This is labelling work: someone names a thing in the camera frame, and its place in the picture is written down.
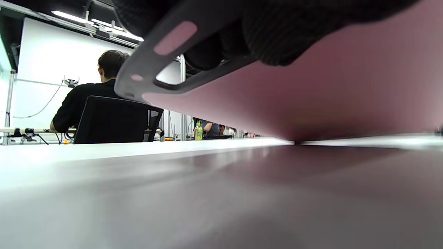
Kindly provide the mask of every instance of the black shirt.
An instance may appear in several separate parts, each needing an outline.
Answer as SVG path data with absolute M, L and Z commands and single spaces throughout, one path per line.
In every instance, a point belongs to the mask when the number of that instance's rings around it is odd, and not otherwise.
M 202 127 L 204 128 L 207 124 L 210 124 L 211 122 L 202 120 Z M 213 123 L 211 129 L 208 132 L 203 132 L 203 137 L 213 137 L 213 136 L 219 136 L 220 135 L 220 126 L 218 124 Z
M 67 132 L 71 126 L 77 127 L 89 96 L 121 98 L 114 92 L 115 79 L 101 84 L 76 86 L 67 95 L 58 109 L 52 124 L 58 132 Z

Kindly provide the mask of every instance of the person in gray shirt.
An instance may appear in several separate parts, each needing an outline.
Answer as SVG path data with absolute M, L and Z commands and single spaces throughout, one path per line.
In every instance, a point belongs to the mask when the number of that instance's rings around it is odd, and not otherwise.
M 203 139 L 220 135 L 220 126 L 216 123 L 202 120 Z

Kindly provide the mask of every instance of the dark hair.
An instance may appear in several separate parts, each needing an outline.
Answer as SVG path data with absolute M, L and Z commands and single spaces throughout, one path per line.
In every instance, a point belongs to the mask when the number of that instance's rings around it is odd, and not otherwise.
M 117 50 L 108 50 L 100 56 L 98 59 L 98 65 L 105 72 L 106 78 L 115 78 L 127 58 L 129 58 L 128 53 L 123 53 Z

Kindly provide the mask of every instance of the plastic bottle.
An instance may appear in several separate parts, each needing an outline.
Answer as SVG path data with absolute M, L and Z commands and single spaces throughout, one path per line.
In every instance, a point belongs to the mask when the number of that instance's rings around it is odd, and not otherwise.
M 194 138 L 196 141 L 203 140 L 203 127 L 200 122 L 197 122 L 197 126 L 195 127 Z

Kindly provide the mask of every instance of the white cable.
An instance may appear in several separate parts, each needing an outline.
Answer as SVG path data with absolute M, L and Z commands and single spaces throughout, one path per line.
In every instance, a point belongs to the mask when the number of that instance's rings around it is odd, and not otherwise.
M 38 113 L 30 115 L 30 116 L 26 116 L 26 117 L 16 117 L 16 116 L 12 116 L 13 118 L 30 118 L 30 117 L 35 117 L 37 115 L 39 115 L 51 102 L 51 100 L 55 97 L 55 95 L 57 94 L 58 90 L 60 90 L 60 87 L 62 87 L 64 80 L 62 80 L 62 83 L 58 86 L 57 91 L 55 91 L 54 95 L 52 95 L 51 99 L 48 101 L 48 103 L 46 103 L 45 107 L 43 107 L 43 109 L 41 109 Z

